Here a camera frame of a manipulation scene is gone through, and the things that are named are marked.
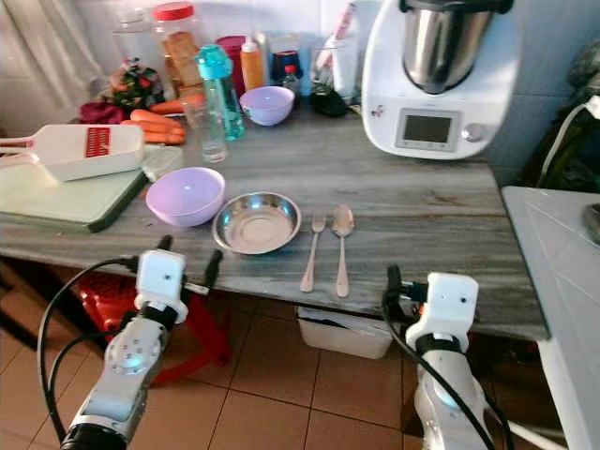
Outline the white plastic box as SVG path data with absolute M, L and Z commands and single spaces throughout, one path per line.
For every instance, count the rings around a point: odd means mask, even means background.
M 309 347 L 366 359 L 381 359 L 393 346 L 393 336 L 381 319 L 366 319 L 296 306 L 301 336 Z

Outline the metal spoon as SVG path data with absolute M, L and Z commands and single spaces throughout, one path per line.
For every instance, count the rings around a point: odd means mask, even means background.
M 349 295 L 349 271 L 346 261 L 346 239 L 354 229 L 354 215 L 351 207 L 340 204 L 336 207 L 333 222 L 334 235 L 338 237 L 339 254 L 336 275 L 336 295 L 347 297 Z

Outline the red plastic stool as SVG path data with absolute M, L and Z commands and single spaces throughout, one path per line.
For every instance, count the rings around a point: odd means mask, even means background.
M 87 317 L 102 331 L 115 330 L 136 312 L 136 282 L 132 277 L 111 274 L 86 275 L 78 283 L 82 307 Z M 185 326 L 191 330 L 191 343 L 199 346 L 180 363 L 163 365 L 154 385 L 181 381 L 207 366 L 228 366 L 233 357 L 229 333 L 232 314 L 216 297 L 185 288 L 183 299 L 189 307 Z

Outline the metal fork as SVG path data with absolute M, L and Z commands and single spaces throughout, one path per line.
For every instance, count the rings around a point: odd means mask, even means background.
M 311 222 L 311 247 L 307 256 L 305 273 L 301 279 L 300 291 L 311 293 L 314 289 L 314 279 L 316 277 L 316 256 L 319 249 L 319 240 L 322 232 L 325 231 L 327 223 L 327 214 L 320 213 L 313 216 Z

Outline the orange carrot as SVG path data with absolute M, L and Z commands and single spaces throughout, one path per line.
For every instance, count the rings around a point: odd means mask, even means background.
M 155 121 L 123 121 L 124 126 L 137 126 L 144 133 L 146 144 L 179 145 L 186 141 L 186 132 L 181 126 L 171 126 Z
M 184 114 L 187 106 L 202 106 L 204 96 L 185 96 L 172 101 L 164 101 L 147 107 L 147 111 L 159 115 Z
M 151 133 L 176 133 L 183 134 L 184 126 L 176 123 L 171 117 L 155 112 L 147 111 L 147 109 L 134 109 L 129 117 L 129 121 L 133 125 L 142 126 L 146 132 Z

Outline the clear drinking glass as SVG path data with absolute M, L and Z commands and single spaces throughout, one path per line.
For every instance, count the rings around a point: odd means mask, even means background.
M 228 153 L 221 115 L 197 97 L 185 99 L 183 111 L 191 128 L 191 137 L 196 139 L 204 161 L 214 164 L 224 161 Z

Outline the white slicer with red insert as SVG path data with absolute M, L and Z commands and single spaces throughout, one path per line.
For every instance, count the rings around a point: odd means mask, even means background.
M 33 136 L 1 138 L 0 149 L 37 163 L 60 183 L 133 171 L 144 158 L 144 132 L 130 125 L 47 125 Z

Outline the white household appliance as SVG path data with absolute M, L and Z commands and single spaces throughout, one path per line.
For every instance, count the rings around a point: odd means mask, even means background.
M 502 197 L 543 309 L 541 363 L 569 450 L 600 450 L 600 194 L 506 186 Z

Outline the teal water bottle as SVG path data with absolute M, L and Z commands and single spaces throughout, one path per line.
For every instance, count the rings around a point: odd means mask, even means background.
M 199 77 L 206 90 L 207 108 L 215 116 L 221 117 L 224 139 L 236 141 L 244 136 L 243 112 L 234 90 L 234 65 L 222 47 L 205 44 L 196 56 Z

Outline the small purple plastic bowl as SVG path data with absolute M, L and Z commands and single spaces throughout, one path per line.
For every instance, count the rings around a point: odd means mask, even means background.
M 296 94 L 282 86 L 262 86 L 248 90 L 240 96 L 244 115 L 259 126 L 283 123 L 294 108 Z

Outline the clear jar with red lid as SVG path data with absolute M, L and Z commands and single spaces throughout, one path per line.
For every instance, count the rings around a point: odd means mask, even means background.
M 196 56 L 205 42 L 197 6 L 188 0 L 174 0 L 151 8 L 154 30 L 164 51 L 169 81 L 177 98 L 203 92 Z

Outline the orange squeeze bottle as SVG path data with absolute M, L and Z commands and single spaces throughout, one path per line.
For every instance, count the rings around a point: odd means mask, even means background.
M 248 36 L 240 48 L 241 72 L 243 72 L 244 91 L 257 89 L 267 85 L 266 68 L 262 47 Z

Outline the white kitchen food processor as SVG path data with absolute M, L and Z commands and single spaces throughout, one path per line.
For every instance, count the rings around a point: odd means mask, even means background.
M 382 0 L 365 52 L 363 125 L 385 153 L 460 159 L 504 124 L 521 64 L 515 0 Z

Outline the red canister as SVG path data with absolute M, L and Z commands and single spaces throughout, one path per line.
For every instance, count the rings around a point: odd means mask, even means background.
M 222 36 L 216 39 L 216 44 L 227 53 L 232 61 L 239 61 L 246 43 L 245 35 Z

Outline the clear plastic jar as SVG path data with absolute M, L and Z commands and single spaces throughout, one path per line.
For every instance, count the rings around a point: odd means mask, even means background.
M 115 13 L 116 26 L 112 37 L 124 63 L 137 59 L 145 68 L 158 71 L 162 64 L 161 48 L 153 30 L 140 8 L 123 6 Z

